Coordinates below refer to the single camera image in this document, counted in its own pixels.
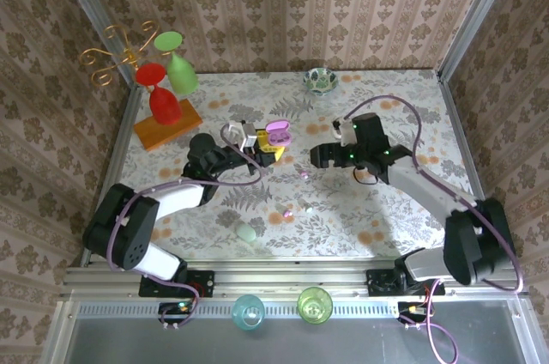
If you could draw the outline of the mint green earbud case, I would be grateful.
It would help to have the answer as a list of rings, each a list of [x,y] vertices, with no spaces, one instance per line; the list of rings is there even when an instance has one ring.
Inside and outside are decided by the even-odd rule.
[[[235,233],[237,236],[247,243],[251,243],[256,239],[256,231],[247,223],[239,223],[235,227]]]

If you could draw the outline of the aluminium frame post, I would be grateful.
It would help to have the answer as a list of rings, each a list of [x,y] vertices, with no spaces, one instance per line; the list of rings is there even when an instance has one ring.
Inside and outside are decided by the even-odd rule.
[[[117,69],[133,89],[135,87],[135,68],[129,64],[128,54],[125,52],[130,48],[130,43],[124,26],[112,19],[101,0],[77,1],[102,43],[102,47],[88,48],[80,56],[83,65],[94,67],[94,72],[91,75],[92,82],[100,86],[110,84],[114,77],[114,70]]]
[[[459,27],[449,50],[438,69],[441,82],[448,82],[457,69],[458,64],[471,46],[474,36],[479,31],[482,22],[488,15],[495,0],[473,0]]]

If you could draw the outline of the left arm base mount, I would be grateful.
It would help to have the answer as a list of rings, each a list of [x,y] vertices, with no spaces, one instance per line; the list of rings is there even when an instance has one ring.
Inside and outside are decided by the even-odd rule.
[[[178,273],[174,282],[182,282],[194,288],[201,298],[212,298],[214,292],[214,272],[212,270],[187,270]],[[190,298],[194,293],[180,287],[170,287],[143,277],[138,294],[143,298]]]

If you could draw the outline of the red wine glass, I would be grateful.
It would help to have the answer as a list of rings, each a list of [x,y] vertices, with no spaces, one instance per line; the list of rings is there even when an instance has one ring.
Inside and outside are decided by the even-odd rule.
[[[176,124],[182,112],[175,95],[160,83],[166,76],[166,69],[157,63],[144,64],[136,71],[136,81],[149,93],[149,107],[158,124]]]

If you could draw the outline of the patterned ceramic bowl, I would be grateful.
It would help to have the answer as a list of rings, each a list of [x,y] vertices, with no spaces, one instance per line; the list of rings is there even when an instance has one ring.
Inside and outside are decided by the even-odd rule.
[[[325,96],[338,86],[338,77],[334,71],[317,67],[305,72],[303,83],[305,88],[317,96]]]

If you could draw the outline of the orange wooden base block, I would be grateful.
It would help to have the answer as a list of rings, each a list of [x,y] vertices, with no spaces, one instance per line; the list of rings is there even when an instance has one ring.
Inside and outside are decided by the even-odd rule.
[[[202,123],[202,118],[188,100],[181,100],[178,104],[182,117],[175,124],[159,124],[153,117],[145,118],[134,124],[134,132],[147,151],[157,149],[159,146],[173,141],[175,138],[196,129]]]

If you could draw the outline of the small black controller board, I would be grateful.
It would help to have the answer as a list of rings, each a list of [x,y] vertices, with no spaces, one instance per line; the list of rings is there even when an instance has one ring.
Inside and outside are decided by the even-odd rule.
[[[405,325],[419,325],[426,322],[427,305],[414,302],[398,303],[398,320]]]
[[[158,310],[159,321],[165,330],[178,329],[188,321],[194,308],[194,301],[161,303]]]

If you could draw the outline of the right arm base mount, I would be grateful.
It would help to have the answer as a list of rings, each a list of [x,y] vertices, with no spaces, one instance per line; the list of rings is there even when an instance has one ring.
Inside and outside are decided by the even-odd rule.
[[[416,281],[399,268],[367,270],[365,275],[368,294],[372,297],[426,295],[435,282],[434,279]]]

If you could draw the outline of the floral tablecloth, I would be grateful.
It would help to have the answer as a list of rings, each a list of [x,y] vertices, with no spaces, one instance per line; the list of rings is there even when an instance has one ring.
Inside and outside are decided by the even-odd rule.
[[[470,187],[443,94],[431,70],[351,71],[325,96],[311,94],[300,73],[204,74],[190,103],[213,137],[229,121],[258,127],[284,118],[291,145],[259,183],[246,168],[225,173],[213,200],[155,224],[152,240],[186,259],[389,257],[443,243],[443,227],[410,196],[352,169],[317,169],[311,148],[333,141],[331,124],[350,111],[375,112],[392,144],[463,190]],[[310,177],[302,179],[301,172]],[[305,207],[313,208],[311,213]],[[289,209],[293,216],[284,217]],[[256,231],[247,243],[239,223]]]

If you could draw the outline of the pink earbud case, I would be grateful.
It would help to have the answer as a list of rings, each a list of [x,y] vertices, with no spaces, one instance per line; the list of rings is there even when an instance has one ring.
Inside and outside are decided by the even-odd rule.
[[[269,122],[265,127],[268,144],[276,147],[288,146],[293,139],[289,132],[289,128],[290,123],[286,119]]]

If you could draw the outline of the green wine glass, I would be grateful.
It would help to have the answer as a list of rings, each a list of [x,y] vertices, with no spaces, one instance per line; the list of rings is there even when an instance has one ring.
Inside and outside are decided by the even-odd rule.
[[[181,33],[169,31],[160,33],[154,39],[154,46],[158,51],[169,52],[172,56],[166,67],[172,90],[179,95],[189,95],[198,89],[199,82],[192,65],[176,53],[183,41],[184,37]]]

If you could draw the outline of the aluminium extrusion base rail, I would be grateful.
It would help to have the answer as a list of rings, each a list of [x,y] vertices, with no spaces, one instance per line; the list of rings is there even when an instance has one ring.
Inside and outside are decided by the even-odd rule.
[[[289,300],[309,286],[323,286],[335,298],[366,297],[366,271],[390,269],[391,260],[226,260],[190,262],[190,270],[214,272],[214,298],[235,298],[241,294],[265,295]],[[125,300],[136,297],[140,277],[129,272],[113,272],[103,261],[86,267],[69,268],[63,279],[61,296],[73,300]]]

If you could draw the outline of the grey metal sheet panel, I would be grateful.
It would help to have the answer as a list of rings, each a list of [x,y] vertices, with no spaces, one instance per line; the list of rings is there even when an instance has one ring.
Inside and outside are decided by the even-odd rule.
[[[424,331],[391,319],[308,325],[272,319],[254,331],[203,318],[179,330],[153,319],[77,321],[55,364],[438,364]]]

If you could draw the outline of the teal glass cup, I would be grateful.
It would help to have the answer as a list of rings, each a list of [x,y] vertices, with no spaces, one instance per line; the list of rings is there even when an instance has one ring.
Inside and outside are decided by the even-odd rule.
[[[232,321],[243,331],[253,331],[258,328],[265,317],[265,306],[253,294],[240,296],[232,306]]]

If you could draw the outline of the green glass cup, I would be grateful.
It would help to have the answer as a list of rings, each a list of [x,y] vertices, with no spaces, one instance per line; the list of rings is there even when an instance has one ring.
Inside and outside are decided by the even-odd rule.
[[[320,287],[309,287],[298,297],[299,316],[308,324],[321,325],[329,320],[334,304],[331,295]]]

